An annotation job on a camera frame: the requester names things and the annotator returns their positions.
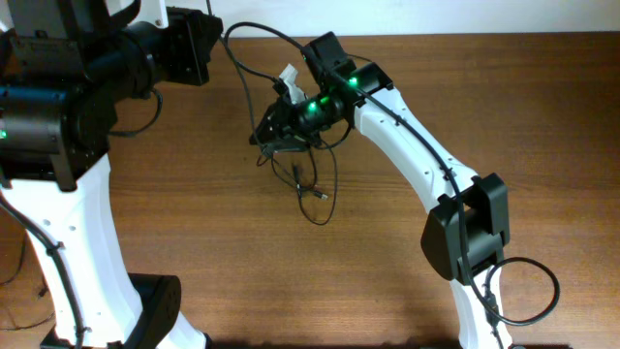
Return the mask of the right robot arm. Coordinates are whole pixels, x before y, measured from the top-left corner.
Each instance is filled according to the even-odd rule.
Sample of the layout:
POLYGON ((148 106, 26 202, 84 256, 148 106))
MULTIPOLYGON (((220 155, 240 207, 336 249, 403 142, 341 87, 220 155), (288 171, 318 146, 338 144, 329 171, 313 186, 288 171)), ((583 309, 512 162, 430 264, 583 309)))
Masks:
POLYGON ((321 132, 345 120, 379 147, 408 180, 427 212, 421 248, 449 282, 463 348, 508 348, 501 312, 499 264, 510 240, 508 190, 497 174, 479 176, 446 151, 407 107, 392 80, 375 63, 357 67, 334 33, 301 48, 319 94, 308 97, 287 67, 276 81, 278 98, 250 143, 265 155, 320 146, 321 132))

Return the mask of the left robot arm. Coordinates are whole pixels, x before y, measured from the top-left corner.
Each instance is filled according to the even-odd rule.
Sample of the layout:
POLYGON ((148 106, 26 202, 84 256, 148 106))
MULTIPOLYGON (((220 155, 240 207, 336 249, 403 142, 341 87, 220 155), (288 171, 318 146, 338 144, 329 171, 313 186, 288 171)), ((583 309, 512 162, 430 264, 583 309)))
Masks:
POLYGON ((174 275, 126 270, 109 199, 115 106, 208 82, 223 31, 163 1, 7 1, 18 73, 1 80, 1 206, 26 231, 54 306, 45 348, 207 348, 174 275))

